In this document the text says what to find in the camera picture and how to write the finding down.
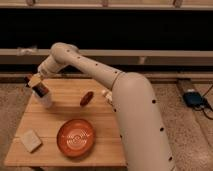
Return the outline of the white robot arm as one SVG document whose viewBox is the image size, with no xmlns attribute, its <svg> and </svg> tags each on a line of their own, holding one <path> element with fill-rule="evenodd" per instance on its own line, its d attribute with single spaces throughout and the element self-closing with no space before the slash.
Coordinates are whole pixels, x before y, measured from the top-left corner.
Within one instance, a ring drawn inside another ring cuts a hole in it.
<svg viewBox="0 0 213 171">
<path fill-rule="evenodd" d="M 153 87 L 145 76 L 92 60 L 76 46 L 59 42 L 28 85 L 34 87 L 69 65 L 112 92 L 128 171 L 177 171 Z"/>
</svg>

